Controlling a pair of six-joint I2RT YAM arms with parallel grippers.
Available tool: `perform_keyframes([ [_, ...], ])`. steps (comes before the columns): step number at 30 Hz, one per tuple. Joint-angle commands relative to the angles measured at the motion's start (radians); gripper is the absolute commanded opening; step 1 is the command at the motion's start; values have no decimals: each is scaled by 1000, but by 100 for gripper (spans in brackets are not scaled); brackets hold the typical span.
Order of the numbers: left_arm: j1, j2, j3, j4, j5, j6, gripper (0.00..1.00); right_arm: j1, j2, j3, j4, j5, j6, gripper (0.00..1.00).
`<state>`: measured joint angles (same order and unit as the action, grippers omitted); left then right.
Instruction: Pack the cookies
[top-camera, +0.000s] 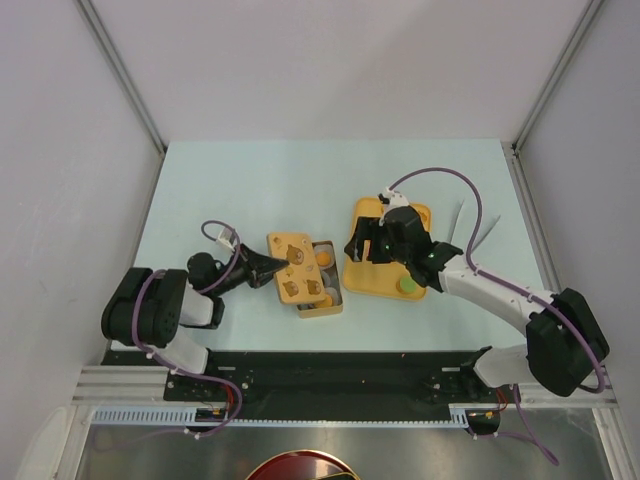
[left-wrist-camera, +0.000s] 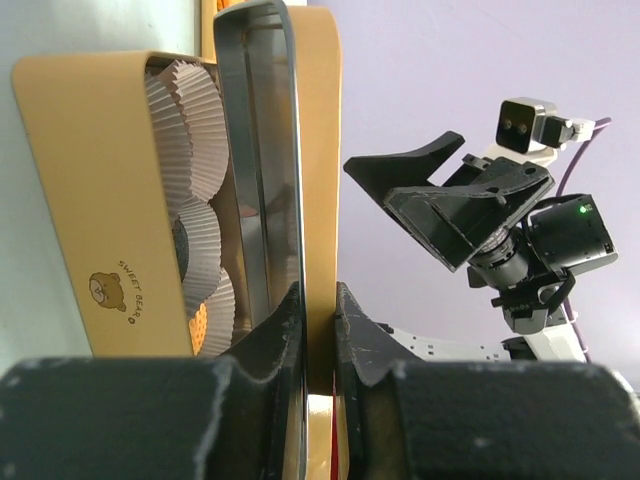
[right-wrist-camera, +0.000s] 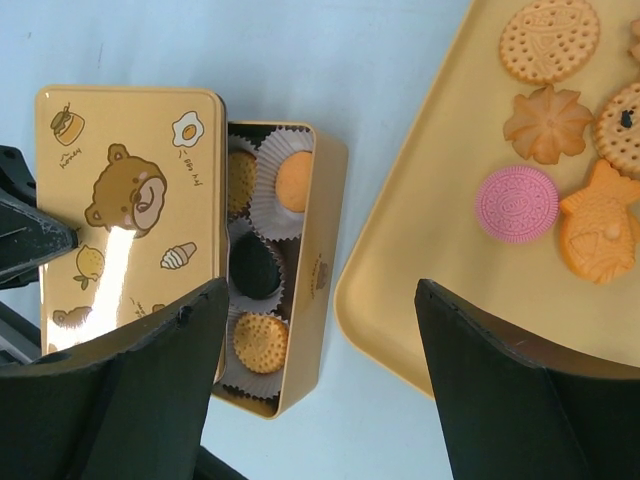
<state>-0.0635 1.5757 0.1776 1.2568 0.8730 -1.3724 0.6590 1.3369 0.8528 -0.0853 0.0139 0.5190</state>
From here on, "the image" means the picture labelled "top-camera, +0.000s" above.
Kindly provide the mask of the orange cookie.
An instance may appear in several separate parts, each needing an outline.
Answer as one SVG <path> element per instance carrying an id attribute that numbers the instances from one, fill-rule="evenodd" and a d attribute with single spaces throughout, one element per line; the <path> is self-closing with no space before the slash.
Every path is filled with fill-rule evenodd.
<path id="1" fill-rule="evenodd" d="M 327 251 L 321 251 L 316 254 L 316 261 L 320 267 L 329 267 L 333 262 L 333 257 Z"/>
<path id="2" fill-rule="evenodd" d="M 328 308 L 331 307 L 333 305 L 333 298 L 326 294 L 324 299 L 319 303 L 319 307 L 320 308 Z"/>

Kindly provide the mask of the silver tin lid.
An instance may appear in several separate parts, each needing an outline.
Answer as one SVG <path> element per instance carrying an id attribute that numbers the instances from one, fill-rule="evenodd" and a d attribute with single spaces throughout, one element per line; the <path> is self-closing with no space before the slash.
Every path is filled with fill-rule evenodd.
<path id="1" fill-rule="evenodd" d="M 313 304 L 324 299 L 324 283 L 308 234 L 272 232 L 267 235 L 267 246 L 272 257 L 288 262 L 274 275 L 283 304 Z"/>

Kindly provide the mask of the metal tongs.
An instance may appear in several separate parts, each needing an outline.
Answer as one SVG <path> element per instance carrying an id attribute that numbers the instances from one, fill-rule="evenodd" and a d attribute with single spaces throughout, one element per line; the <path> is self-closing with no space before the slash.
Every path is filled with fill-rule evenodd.
<path id="1" fill-rule="evenodd" d="M 474 253 L 495 231 L 502 216 L 500 214 L 483 218 L 476 235 L 473 235 L 477 213 L 473 205 L 459 200 L 453 208 L 446 242 Z"/>

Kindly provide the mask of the yellow cookie tin box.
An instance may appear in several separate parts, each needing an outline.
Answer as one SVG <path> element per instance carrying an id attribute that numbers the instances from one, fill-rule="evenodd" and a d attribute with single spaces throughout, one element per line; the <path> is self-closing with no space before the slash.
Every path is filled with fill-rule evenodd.
<path id="1" fill-rule="evenodd" d="M 320 269 L 324 297 L 310 304 L 298 305 L 298 316 L 302 319 L 337 315 L 344 307 L 337 254 L 333 243 L 329 240 L 314 242 L 313 251 Z"/>

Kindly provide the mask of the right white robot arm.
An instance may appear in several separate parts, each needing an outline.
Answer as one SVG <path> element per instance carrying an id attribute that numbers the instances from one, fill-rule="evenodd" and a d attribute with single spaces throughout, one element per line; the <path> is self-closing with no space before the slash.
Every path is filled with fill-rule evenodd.
<path id="1" fill-rule="evenodd" d="M 460 248 L 432 240 L 411 206 L 358 217 L 344 252 L 352 263 L 398 264 L 418 286 L 462 298 L 524 336 L 514 347 L 484 347 L 462 365 L 461 388 L 473 401 L 529 382 L 569 397 L 587 390 L 590 374 L 603 374 L 610 347 L 581 293 L 535 291 L 473 265 Z"/>

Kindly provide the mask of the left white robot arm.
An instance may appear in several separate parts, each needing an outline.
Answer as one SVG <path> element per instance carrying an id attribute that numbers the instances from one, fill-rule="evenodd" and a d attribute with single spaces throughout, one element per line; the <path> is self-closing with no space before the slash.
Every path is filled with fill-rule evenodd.
<path id="1" fill-rule="evenodd" d="M 240 244 L 226 263 L 199 252 L 184 270 L 133 267 L 103 311 L 102 334 L 172 370 L 187 372 L 187 389 L 199 399 L 210 399 L 220 390 L 221 376 L 207 366 L 210 350 L 187 331 L 217 329 L 225 312 L 225 293 L 243 284 L 258 289 L 289 265 Z"/>

